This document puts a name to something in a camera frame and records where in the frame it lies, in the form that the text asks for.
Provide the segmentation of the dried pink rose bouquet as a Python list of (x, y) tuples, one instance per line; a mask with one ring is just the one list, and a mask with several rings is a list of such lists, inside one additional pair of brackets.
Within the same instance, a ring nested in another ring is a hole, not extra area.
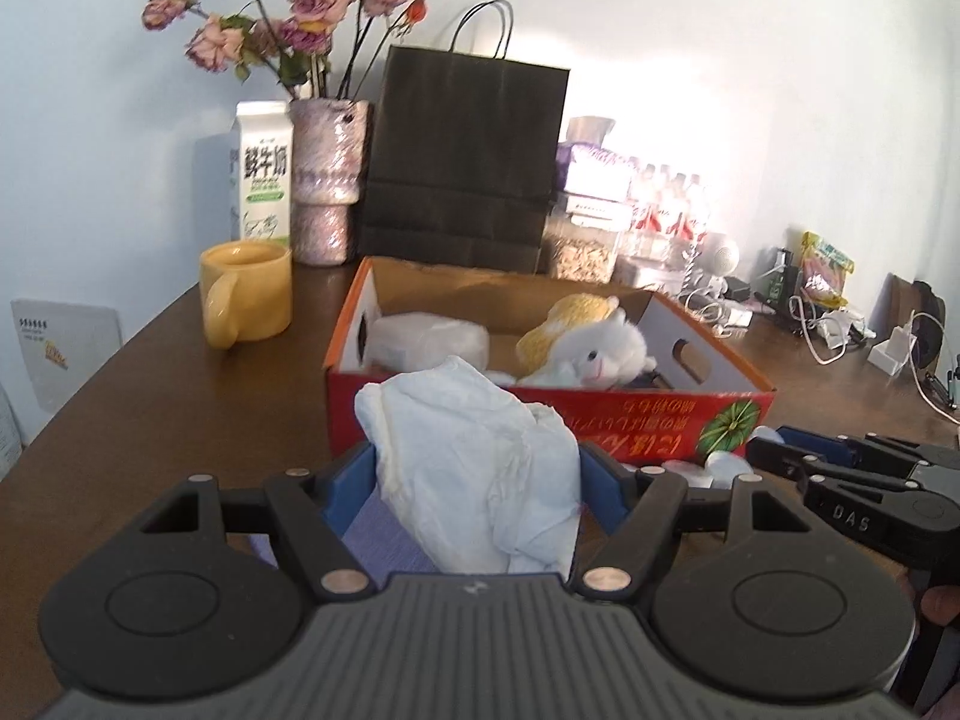
[(427, 0), (286, 0), (286, 13), (268, 13), (249, 0), (218, 15), (202, 0), (146, 0), (140, 23), (149, 32), (199, 18), (184, 55), (208, 73), (232, 71), (247, 82), (265, 68), (290, 98), (353, 101), (374, 62), (428, 15)]

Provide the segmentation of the white plastic packet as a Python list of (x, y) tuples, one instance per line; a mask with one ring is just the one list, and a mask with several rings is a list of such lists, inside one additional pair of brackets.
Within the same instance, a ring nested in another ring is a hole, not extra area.
[(384, 316), (370, 325), (363, 359), (394, 372), (441, 366), (449, 356), (483, 371), (490, 359), (490, 335), (478, 323), (407, 312)]

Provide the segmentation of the pink speckled vase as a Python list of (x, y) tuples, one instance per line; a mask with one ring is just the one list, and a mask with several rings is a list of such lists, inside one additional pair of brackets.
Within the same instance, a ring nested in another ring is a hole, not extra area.
[(370, 105), (301, 99), (291, 104), (290, 117), (293, 259), (301, 265), (343, 265), (352, 256), (352, 210), (361, 199)]

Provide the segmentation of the white wall sign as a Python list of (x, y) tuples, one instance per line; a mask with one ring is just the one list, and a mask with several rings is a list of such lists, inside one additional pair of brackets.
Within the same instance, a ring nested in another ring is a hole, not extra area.
[(122, 346), (119, 314), (110, 307), (11, 301), (21, 355), (37, 405), (57, 413)]

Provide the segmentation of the white cloth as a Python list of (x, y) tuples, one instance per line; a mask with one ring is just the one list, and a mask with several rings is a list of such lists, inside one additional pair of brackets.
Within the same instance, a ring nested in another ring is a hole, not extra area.
[(581, 456), (553, 408), (451, 356), (366, 383), (355, 416), (376, 450), (381, 499), (436, 569), (568, 577)]

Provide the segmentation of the yellow ceramic mug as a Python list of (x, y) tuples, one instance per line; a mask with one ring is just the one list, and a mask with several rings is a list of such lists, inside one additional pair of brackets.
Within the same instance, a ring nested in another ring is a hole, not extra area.
[(274, 241), (231, 241), (200, 255), (203, 334), (212, 348), (268, 340), (293, 317), (291, 252)]

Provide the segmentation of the black paper bag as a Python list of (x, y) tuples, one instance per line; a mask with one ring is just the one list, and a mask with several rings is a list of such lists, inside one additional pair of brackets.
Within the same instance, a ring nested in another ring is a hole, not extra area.
[(358, 254), (537, 270), (568, 76), (452, 49), (389, 50)]

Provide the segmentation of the red cardboard box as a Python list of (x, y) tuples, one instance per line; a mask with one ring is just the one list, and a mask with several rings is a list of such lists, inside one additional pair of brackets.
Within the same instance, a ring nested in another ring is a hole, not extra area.
[(517, 340), (569, 294), (615, 296), (640, 327), (656, 360), (646, 388), (524, 388), (519, 400), (551, 406), (581, 440), (613, 458), (692, 460), (711, 450), (740, 450), (775, 399), (773, 384), (693, 319), (673, 299), (621, 284), (587, 284), (535, 275), (423, 265), (387, 257), (359, 264), (324, 359), (327, 431), (336, 452), (361, 439), (358, 390), (394, 372), (366, 359), (373, 322), (407, 312), (478, 323), (490, 333), (490, 367), (521, 374)]

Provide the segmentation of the white round cap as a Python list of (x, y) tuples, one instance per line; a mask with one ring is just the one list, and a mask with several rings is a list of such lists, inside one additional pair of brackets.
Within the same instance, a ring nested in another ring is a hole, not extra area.
[(704, 471), (711, 476), (713, 489), (731, 489), (740, 475), (751, 475), (754, 468), (745, 458), (732, 452), (716, 450), (704, 462)]

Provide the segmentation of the purple woven cloth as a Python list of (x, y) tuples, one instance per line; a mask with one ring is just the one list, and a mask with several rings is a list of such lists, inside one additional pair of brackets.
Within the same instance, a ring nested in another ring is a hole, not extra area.
[(338, 535), (361, 567), (382, 589), (394, 574), (438, 574), (438, 567), (405, 530), (374, 489)]

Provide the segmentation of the white milk carton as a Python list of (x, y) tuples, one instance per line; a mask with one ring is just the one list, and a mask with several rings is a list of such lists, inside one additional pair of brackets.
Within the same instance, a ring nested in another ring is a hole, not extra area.
[(231, 238), (288, 244), (293, 156), (293, 122), (288, 104), (239, 103), (231, 133)]

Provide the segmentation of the white plush toy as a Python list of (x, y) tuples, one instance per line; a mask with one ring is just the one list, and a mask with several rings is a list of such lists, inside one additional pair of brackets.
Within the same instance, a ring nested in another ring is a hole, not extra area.
[(623, 309), (607, 319), (566, 330), (550, 346), (547, 360), (517, 385), (612, 390), (651, 374), (658, 363), (646, 338)]

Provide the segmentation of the red-labelled water bottles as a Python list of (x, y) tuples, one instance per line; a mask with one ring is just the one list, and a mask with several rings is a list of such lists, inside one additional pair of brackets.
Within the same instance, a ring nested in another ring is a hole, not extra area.
[(631, 179), (631, 216), (623, 238), (628, 257), (667, 262), (695, 252), (706, 234), (700, 174), (672, 171), (667, 164), (641, 167)]

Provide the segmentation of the colourful snack bag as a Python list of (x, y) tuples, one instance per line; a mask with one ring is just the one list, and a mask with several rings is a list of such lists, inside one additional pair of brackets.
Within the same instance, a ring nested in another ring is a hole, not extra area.
[(843, 307), (846, 278), (854, 270), (854, 260), (827, 239), (815, 232), (802, 234), (796, 288), (801, 298), (828, 310)]

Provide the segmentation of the clear jar of seeds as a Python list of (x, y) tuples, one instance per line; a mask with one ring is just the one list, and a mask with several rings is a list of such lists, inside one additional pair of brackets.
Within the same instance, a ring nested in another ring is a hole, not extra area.
[(607, 221), (551, 213), (544, 231), (545, 271), (555, 280), (608, 283), (619, 243), (620, 232)]

